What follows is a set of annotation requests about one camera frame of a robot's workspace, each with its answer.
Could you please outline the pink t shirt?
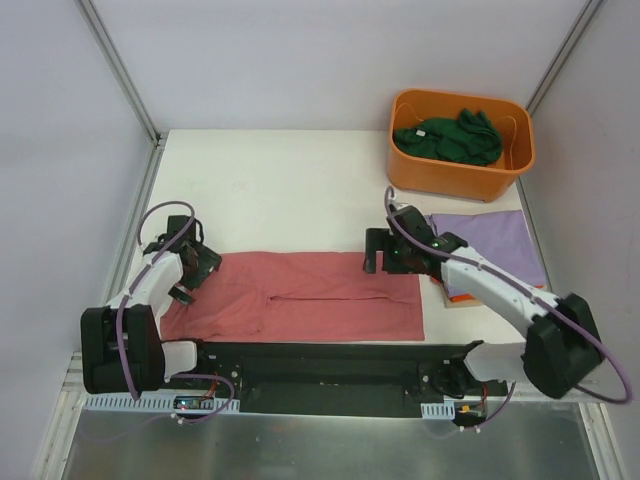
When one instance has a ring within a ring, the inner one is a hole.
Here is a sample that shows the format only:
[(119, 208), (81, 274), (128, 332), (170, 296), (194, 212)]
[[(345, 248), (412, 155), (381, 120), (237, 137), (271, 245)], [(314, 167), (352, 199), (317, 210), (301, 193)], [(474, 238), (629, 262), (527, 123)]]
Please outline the pink t shirt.
[(355, 252), (224, 255), (185, 306), (160, 322), (164, 340), (206, 342), (418, 341), (425, 338), (420, 280), (367, 274)]

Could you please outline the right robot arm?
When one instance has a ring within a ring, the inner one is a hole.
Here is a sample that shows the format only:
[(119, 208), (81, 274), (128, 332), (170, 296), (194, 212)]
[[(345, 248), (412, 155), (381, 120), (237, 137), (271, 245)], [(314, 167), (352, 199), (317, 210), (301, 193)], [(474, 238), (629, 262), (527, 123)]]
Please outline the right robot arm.
[(571, 294), (541, 291), (495, 266), (459, 236), (434, 233), (411, 206), (390, 207), (387, 227), (365, 232), (363, 269), (427, 275), (459, 288), (506, 320), (521, 336), (515, 343), (473, 341), (451, 359), (450, 382), (473, 394), (485, 382), (527, 381), (560, 399), (604, 360), (588, 303)]

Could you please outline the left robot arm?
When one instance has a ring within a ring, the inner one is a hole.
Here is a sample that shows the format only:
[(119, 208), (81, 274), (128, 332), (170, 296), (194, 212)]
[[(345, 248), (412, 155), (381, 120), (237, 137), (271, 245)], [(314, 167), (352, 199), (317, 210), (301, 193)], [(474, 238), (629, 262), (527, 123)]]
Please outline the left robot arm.
[(204, 387), (210, 363), (196, 340), (164, 340), (161, 320), (173, 302), (190, 306), (195, 291), (220, 268), (222, 258), (204, 245), (203, 227), (188, 215), (171, 215), (166, 232), (143, 250), (130, 285), (80, 319), (84, 387), (90, 394), (156, 391), (175, 375), (188, 388)]

